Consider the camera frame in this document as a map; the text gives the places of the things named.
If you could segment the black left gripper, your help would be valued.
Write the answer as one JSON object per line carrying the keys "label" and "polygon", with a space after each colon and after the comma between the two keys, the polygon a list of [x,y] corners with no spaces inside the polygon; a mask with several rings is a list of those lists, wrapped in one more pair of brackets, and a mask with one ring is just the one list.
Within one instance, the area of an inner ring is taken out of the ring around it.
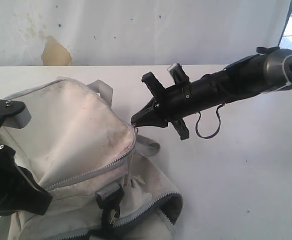
{"label": "black left gripper", "polygon": [[14,161],[15,150],[0,144],[0,215],[26,211],[44,215],[52,196],[37,184],[31,172]]}

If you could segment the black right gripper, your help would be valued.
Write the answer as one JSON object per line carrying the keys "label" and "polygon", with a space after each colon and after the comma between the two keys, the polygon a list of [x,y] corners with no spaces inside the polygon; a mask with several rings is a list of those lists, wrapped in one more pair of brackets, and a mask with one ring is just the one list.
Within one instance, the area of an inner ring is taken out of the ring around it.
{"label": "black right gripper", "polygon": [[188,84],[174,84],[164,88],[152,72],[143,75],[142,80],[153,98],[131,117],[135,127],[166,128],[171,123],[181,140],[189,138],[184,117],[223,104],[225,94],[219,84],[226,81],[226,74],[207,74]]}

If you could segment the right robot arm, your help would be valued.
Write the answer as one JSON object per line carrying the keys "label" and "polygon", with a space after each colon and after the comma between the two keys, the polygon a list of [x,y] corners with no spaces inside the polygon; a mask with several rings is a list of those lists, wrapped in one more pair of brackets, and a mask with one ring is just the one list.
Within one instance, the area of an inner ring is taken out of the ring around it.
{"label": "right robot arm", "polygon": [[168,68],[174,84],[167,88],[152,72],[144,74],[141,81],[152,98],[131,117],[131,124],[159,128],[172,124],[180,139],[186,140],[189,130],[184,117],[261,94],[292,90],[292,50],[258,47],[256,52],[196,81],[190,81],[175,63]]}

